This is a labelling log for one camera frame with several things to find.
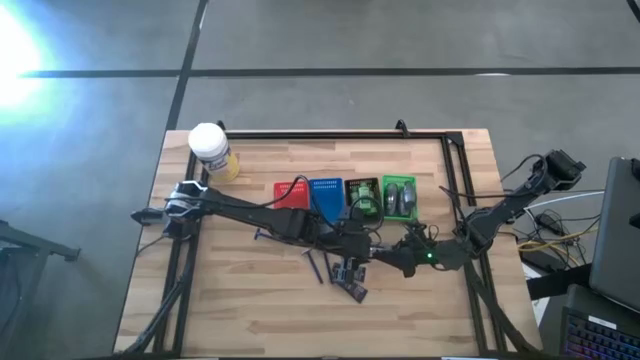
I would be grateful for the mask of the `black slotted plastic basket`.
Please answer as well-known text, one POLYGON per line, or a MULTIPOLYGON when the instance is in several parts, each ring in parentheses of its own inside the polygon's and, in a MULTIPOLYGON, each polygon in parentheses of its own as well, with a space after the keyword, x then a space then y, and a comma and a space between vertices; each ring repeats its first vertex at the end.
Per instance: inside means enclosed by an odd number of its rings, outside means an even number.
MULTIPOLYGON (((377 179, 377 178, 349 179, 349 180, 346 180, 346 181, 344 182, 344 187, 345 187, 345 192, 346 192, 346 203, 347 203, 347 205, 348 205, 348 206, 353 206, 353 205, 355 205, 357 208, 359 208, 359 207, 358 207, 359 199, 358 199, 356 202, 354 202, 354 201, 351 199, 351 190, 352 190, 352 187, 353 187, 354 185, 356 185, 356 184, 359 184, 359 183, 366 183, 366 184, 369 186, 369 188, 371 189, 371 195, 372 195, 372 197, 371 197, 371 198, 374 198, 376 201, 380 201, 380 190, 379 190, 379 183, 378 183, 378 179, 377 179)), ((374 214, 374 215, 371 215, 371 216, 367 216, 367 215, 365 215, 365 214, 363 213, 363 215, 364 215, 366 218, 375 218, 375 217, 377 217, 379 214, 380 214, 379 207, 378 207, 378 213, 377 213, 377 214, 374 214)))

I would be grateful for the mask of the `white-lidded yellow wipes canister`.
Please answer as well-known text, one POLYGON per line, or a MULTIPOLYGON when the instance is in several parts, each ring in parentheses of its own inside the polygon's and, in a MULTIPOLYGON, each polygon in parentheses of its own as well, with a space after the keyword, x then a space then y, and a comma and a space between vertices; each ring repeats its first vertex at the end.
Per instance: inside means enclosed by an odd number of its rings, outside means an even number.
POLYGON ((229 182, 239 173, 240 166, 224 130, 214 123, 200 123, 188 135, 191 151, 216 182, 229 182))

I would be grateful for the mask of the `red slotted plastic basket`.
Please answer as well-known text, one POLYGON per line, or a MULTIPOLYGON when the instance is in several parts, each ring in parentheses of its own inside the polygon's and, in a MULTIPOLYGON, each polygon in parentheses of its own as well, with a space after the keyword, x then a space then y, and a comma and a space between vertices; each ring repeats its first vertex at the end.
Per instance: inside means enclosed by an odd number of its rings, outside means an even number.
POLYGON ((275 209, 278 208, 310 208, 309 188, 304 180, 299 180, 293 190, 287 195, 284 194, 289 190, 291 182, 276 182, 273 185, 273 197, 277 202, 273 204, 275 209))

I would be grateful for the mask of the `black aluminium table frame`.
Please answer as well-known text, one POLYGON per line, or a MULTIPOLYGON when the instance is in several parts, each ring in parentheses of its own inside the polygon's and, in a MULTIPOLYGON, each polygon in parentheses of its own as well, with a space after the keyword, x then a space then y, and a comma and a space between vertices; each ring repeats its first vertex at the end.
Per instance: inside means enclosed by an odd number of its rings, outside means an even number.
MULTIPOLYGON (((500 177, 484 129, 233 131, 241 170, 225 194, 269 201, 276 182, 308 178, 412 175, 419 218, 447 238, 454 225, 447 190, 473 188, 489 206, 500 177)), ((153 350, 168 357, 364 358, 474 355, 475 331, 463 272, 421 267, 415 276, 382 263, 367 268, 361 304, 331 285, 323 258, 268 239, 253 227, 207 218, 192 242, 161 238, 148 226, 140 242, 115 341, 131 346, 148 326, 183 264, 193 262, 186 295, 175 305, 153 350)))

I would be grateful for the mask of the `black metal stand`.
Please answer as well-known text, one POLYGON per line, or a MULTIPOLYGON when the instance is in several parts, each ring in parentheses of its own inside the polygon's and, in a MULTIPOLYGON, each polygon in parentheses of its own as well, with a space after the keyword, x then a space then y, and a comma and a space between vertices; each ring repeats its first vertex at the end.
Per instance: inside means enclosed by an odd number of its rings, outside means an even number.
POLYGON ((0 360, 21 331, 51 255, 76 261, 81 249, 29 234, 0 220, 0 360))

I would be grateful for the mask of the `black backlit keyboard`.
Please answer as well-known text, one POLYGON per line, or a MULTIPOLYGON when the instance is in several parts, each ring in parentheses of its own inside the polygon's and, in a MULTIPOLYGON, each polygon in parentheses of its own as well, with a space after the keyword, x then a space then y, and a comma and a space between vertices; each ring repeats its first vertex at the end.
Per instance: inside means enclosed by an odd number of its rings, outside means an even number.
POLYGON ((640 360, 640 313, 574 284, 568 287, 561 320, 561 355, 640 360))

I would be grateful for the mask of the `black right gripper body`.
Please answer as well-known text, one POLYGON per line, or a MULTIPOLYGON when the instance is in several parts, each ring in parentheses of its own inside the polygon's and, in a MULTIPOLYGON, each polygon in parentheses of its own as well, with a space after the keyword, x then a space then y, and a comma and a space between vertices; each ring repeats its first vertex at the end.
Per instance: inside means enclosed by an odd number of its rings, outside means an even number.
POLYGON ((435 254, 435 242, 431 240, 402 240, 393 246, 393 250, 401 256, 400 269, 405 278, 413 277, 419 265, 434 267, 439 263, 435 254))

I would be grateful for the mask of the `blue slotted plastic basket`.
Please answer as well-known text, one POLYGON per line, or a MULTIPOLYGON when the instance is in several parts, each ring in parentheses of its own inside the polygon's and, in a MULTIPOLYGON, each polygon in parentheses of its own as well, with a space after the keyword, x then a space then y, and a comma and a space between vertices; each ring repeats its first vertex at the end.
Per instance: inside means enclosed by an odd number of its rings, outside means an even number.
POLYGON ((320 212, 331 223, 343 213, 345 195, 341 178, 311 179, 311 209, 320 212))

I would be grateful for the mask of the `green slotted plastic basket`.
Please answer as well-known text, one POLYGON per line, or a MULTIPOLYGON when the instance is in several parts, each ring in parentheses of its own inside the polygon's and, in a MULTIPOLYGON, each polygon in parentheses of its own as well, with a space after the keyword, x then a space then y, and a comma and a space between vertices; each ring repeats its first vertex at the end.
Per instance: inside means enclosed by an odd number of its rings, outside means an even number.
POLYGON ((385 218, 386 219, 392 219, 392 220, 397 220, 397 221, 411 221, 417 218, 418 216, 418 194, 417 194, 417 186, 416 186, 416 179, 413 176, 405 176, 405 175, 384 175, 382 177, 382 199, 383 199, 383 203, 384 203, 384 214, 385 214, 385 218), (402 191, 403 191, 403 186, 404 186, 404 182, 405 181, 411 181, 416 189, 416 195, 417 195, 417 200, 416 200, 416 205, 415 207, 412 209, 412 211, 410 213, 404 213, 403 212, 403 205, 402 205, 402 191), (386 210, 385 210, 385 205, 386 205, 386 199, 385 199, 385 187, 388 183, 396 183, 398 186, 398 190, 399 190, 399 199, 398 199, 398 203, 397 203, 397 209, 396 209, 396 213, 393 216, 387 216, 386 215, 386 210))

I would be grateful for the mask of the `grey travel bottle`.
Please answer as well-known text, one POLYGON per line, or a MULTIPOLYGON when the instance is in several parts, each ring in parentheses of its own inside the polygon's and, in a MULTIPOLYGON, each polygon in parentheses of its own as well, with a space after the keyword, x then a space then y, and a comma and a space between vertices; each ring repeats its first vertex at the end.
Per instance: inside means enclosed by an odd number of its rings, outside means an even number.
POLYGON ((386 215, 393 216, 396 213, 399 199, 399 190, 396 183, 388 183, 385 187, 386 215))
POLYGON ((402 191, 403 212, 410 213, 416 205, 417 195, 414 184, 411 181, 405 181, 402 191))

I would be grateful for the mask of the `grey laptop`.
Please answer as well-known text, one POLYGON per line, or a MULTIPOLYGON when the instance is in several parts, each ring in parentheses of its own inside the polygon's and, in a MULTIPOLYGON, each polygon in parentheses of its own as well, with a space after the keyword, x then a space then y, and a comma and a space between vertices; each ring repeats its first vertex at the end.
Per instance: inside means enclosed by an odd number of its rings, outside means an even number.
POLYGON ((610 160, 590 286, 640 312, 640 159, 610 160))

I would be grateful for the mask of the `black bolts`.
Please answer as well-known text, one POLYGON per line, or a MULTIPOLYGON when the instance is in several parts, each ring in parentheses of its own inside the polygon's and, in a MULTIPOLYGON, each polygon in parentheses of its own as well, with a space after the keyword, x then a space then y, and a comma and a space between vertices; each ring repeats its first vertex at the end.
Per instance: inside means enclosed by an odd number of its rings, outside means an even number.
POLYGON ((319 268, 318 268, 318 266, 317 266, 317 264, 316 264, 316 262, 315 262, 315 260, 314 260, 314 258, 312 256, 312 254, 311 254, 311 250, 312 249, 304 250, 302 252, 302 255, 308 259, 308 261, 310 263, 310 266, 311 266, 311 268, 313 270, 313 273, 315 274, 316 279, 318 280, 318 282, 320 284, 324 284, 324 280, 323 280, 323 278, 322 278, 322 276, 320 274, 319 268))

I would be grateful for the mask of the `black power adapter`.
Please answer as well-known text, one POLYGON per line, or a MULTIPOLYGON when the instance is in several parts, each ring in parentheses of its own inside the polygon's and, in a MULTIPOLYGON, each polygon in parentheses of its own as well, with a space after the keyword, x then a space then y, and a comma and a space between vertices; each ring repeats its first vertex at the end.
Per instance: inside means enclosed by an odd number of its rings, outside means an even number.
POLYGON ((546 213, 540 213, 534 217, 537 225, 546 229, 557 236, 564 236, 565 231, 557 218, 554 218, 546 213))

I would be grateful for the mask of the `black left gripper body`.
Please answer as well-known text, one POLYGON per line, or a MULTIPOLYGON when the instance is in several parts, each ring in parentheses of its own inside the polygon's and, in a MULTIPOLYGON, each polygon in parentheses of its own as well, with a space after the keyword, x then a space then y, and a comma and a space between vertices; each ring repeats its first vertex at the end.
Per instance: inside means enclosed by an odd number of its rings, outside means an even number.
POLYGON ((371 244, 371 238, 363 233, 331 231, 319 236, 323 250, 344 258, 355 258, 362 263, 369 261, 371 244))

